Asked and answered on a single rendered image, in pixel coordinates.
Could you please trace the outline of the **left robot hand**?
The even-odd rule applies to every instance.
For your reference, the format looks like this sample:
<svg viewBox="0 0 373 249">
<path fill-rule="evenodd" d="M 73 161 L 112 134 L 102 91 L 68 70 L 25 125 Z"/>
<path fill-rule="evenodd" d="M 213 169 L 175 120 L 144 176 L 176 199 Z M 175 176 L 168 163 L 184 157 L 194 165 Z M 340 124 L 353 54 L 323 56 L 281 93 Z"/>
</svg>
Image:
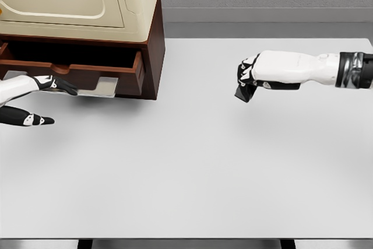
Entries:
<svg viewBox="0 0 373 249">
<path fill-rule="evenodd" d="M 30 113 L 26 110 L 7 106 L 7 102 L 23 97 L 31 92 L 57 89 L 76 96 L 78 88 L 55 75 L 20 75 L 8 80 L 0 80 L 0 124 L 30 127 L 49 125 L 55 121 L 50 117 Z"/>
</svg>

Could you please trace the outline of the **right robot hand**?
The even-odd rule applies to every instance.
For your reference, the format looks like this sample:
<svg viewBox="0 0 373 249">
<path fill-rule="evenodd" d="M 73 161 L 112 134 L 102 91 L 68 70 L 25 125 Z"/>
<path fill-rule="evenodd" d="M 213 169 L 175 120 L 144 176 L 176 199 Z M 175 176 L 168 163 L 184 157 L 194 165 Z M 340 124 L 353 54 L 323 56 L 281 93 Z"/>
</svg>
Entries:
<svg viewBox="0 0 373 249">
<path fill-rule="evenodd" d="M 316 57 L 299 52 L 262 51 L 238 66 L 238 84 L 271 90 L 298 90 L 316 69 Z"/>
</svg>

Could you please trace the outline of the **brown drawer with silver handle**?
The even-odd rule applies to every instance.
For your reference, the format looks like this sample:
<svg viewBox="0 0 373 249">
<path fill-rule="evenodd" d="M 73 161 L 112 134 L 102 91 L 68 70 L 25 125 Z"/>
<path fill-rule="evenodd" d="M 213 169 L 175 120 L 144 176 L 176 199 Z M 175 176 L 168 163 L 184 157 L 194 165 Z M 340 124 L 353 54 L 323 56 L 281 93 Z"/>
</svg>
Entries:
<svg viewBox="0 0 373 249">
<path fill-rule="evenodd" d="M 7 71 L 56 75 L 83 90 L 94 90 L 100 77 L 117 78 L 115 93 L 131 96 L 141 95 L 145 75 L 137 49 L 26 41 L 1 45 L 1 79 Z"/>
</svg>

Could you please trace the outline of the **brown wooden cabinet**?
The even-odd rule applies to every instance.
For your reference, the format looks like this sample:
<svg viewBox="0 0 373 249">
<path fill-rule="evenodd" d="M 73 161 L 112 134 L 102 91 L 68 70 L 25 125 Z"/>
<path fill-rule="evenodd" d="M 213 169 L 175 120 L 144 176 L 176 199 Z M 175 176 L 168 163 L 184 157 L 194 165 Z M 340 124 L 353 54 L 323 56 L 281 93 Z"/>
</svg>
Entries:
<svg viewBox="0 0 373 249">
<path fill-rule="evenodd" d="M 115 27 L 8 23 L 0 24 L 0 47 L 4 41 L 26 41 L 137 49 L 142 55 L 145 70 L 141 95 L 116 94 L 118 79 L 109 77 L 100 77 L 94 90 L 78 89 L 77 95 L 154 100 L 159 89 L 166 47 L 161 0 L 150 0 L 149 7 L 150 16 L 146 32 L 142 36 L 128 33 L 125 28 Z M 29 75 L 24 71 L 7 71 L 4 78 L 11 72 Z"/>
</svg>

